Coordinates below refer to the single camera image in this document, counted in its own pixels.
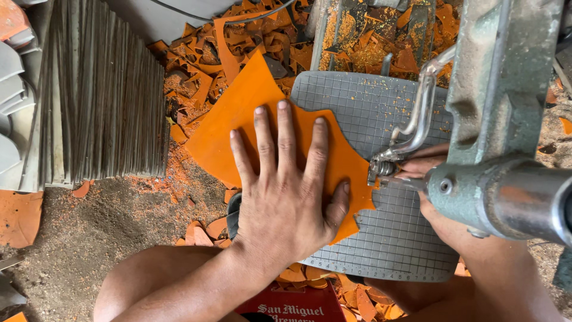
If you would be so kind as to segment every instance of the hand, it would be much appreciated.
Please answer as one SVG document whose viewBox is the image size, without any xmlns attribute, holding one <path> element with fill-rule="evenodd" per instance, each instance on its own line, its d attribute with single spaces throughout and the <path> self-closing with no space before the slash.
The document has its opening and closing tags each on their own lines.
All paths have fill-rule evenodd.
<svg viewBox="0 0 572 322">
<path fill-rule="evenodd" d="M 395 176 L 397 178 L 423 178 L 430 169 L 447 160 L 448 151 L 448 143 L 417 151 L 401 164 L 403 171 Z M 503 249 L 500 245 L 507 243 L 506 240 L 494 236 L 484 239 L 475 238 L 467 232 L 465 224 L 451 220 L 438 212 L 421 191 L 419 191 L 419 200 L 421 213 L 429 221 L 439 238 L 463 257 L 490 253 L 493 249 Z M 509 242 L 510 245 L 518 243 L 521 244 L 521 242 Z"/>
<path fill-rule="evenodd" d="M 322 190 L 328 159 L 328 126 L 314 122 L 305 171 L 296 166 L 296 138 L 287 101 L 278 103 L 278 160 L 264 107 L 255 110 L 260 175 L 248 159 L 238 131 L 231 148 L 243 184 L 239 231 L 234 243 L 285 268 L 331 242 L 349 210 L 349 183 L 341 182 L 322 213 Z"/>
</svg>

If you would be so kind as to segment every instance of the stack of gray templates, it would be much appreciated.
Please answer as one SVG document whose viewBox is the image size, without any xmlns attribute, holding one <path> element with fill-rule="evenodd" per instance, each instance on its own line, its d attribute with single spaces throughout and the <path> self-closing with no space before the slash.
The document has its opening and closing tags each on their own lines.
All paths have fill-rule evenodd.
<svg viewBox="0 0 572 322">
<path fill-rule="evenodd" d="M 28 113 L 21 166 L 0 189 L 38 191 L 114 176 L 164 176 L 169 142 L 164 69 L 143 40 L 100 0 L 40 3 L 26 10 L 32 25 L 37 7 L 38 15 L 48 17 L 44 30 L 34 27 L 42 51 L 22 56 L 24 69 L 31 65 L 37 75 L 29 86 L 26 79 L 21 84 L 10 79 L 22 87 L 17 104 L 35 99 L 37 106 Z"/>
</svg>

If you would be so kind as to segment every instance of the leather scrap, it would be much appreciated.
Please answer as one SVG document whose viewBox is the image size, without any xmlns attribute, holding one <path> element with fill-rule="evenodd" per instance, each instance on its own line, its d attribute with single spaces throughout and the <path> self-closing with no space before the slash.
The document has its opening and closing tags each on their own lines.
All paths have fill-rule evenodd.
<svg viewBox="0 0 572 322">
<path fill-rule="evenodd" d="M 0 190 L 0 244 L 24 248 L 34 243 L 42 215 L 43 191 L 19 194 Z"/>
</svg>

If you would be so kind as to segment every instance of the gray cutting mat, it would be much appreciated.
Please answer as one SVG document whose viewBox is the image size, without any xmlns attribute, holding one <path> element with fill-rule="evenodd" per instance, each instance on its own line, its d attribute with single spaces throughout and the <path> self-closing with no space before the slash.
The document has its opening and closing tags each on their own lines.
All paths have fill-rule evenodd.
<svg viewBox="0 0 572 322">
<path fill-rule="evenodd" d="M 416 82 L 346 72 L 304 72 L 291 101 L 306 111 L 331 110 L 350 145 L 366 160 L 387 148 L 394 126 L 409 121 Z M 437 88 L 431 129 L 423 147 L 450 140 L 447 90 Z M 401 134 L 399 140 L 409 136 Z M 387 280 L 442 282 L 459 255 L 435 234 L 419 210 L 419 195 L 391 184 L 374 190 L 376 210 L 362 210 L 359 233 L 325 246 L 302 263 L 334 272 Z"/>
</svg>

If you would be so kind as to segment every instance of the metal clamp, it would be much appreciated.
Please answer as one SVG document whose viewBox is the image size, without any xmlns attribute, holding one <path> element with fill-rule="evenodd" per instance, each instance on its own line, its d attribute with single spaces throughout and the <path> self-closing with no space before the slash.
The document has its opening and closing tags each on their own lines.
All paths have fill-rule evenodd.
<svg viewBox="0 0 572 322">
<path fill-rule="evenodd" d="M 378 176 L 387 176 L 389 168 L 396 167 L 395 161 L 403 160 L 403 155 L 421 147 L 431 125 L 433 103 L 435 101 L 435 86 L 437 75 L 455 57 L 455 46 L 427 61 L 419 73 L 419 87 L 415 94 L 415 101 L 409 124 L 403 128 L 397 126 L 391 134 L 390 147 L 373 156 L 370 161 L 370 169 L 367 175 L 367 184 L 375 186 Z M 413 137 L 404 143 L 396 144 L 400 133 L 411 134 Z"/>
</svg>

